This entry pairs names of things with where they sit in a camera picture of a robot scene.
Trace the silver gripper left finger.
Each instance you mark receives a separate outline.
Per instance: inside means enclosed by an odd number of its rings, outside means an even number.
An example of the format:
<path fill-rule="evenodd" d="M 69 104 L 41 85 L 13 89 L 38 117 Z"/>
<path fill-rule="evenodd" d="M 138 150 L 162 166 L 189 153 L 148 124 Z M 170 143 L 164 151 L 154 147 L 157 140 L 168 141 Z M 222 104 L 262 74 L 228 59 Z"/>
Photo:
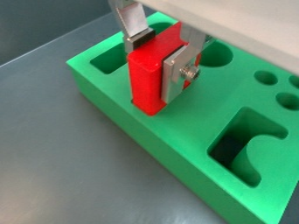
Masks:
<path fill-rule="evenodd" d="M 108 0 L 117 24 L 124 34 L 125 52 L 130 53 L 154 37 L 148 26 L 142 5 L 134 0 Z"/>

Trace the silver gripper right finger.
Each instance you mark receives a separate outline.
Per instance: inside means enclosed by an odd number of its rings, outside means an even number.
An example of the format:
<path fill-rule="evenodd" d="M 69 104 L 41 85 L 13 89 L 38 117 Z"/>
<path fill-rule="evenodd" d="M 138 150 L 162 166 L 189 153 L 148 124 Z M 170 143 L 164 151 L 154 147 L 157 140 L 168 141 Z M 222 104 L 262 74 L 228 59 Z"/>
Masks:
<path fill-rule="evenodd" d="M 205 33 L 181 23 L 180 40 L 185 45 L 170 53 L 162 61 L 161 98 L 169 103 L 182 91 L 184 82 L 192 82 L 198 76 L 198 67 L 193 61 L 205 43 Z"/>

